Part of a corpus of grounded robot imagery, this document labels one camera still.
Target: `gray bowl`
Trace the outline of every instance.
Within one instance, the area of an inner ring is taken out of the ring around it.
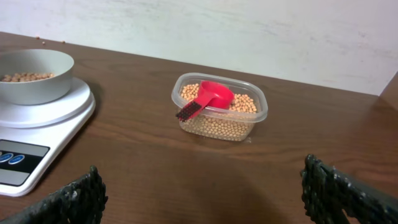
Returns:
[[[30,49],[0,55],[0,81],[15,73],[54,73],[53,78],[31,82],[0,82],[0,100],[36,105],[56,100],[72,85],[73,58],[55,50]]]

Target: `scale display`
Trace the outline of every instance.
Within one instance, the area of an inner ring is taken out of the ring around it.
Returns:
[[[50,150],[0,139],[0,184],[21,186]]]

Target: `kitchen scale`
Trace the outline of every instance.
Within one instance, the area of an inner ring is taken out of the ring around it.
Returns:
[[[50,103],[0,101],[0,195],[29,193],[94,108],[90,88],[77,78],[65,96]]]

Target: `scale platform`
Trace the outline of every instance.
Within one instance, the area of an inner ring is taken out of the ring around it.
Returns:
[[[77,78],[65,96],[50,103],[0,101],[0,195],[29,193],[94,108],[89,86]]]

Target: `white wall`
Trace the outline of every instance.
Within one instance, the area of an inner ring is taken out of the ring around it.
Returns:
[[[397,9],[396,0],[0,0],[0,31],[378,95],[398,71]]]

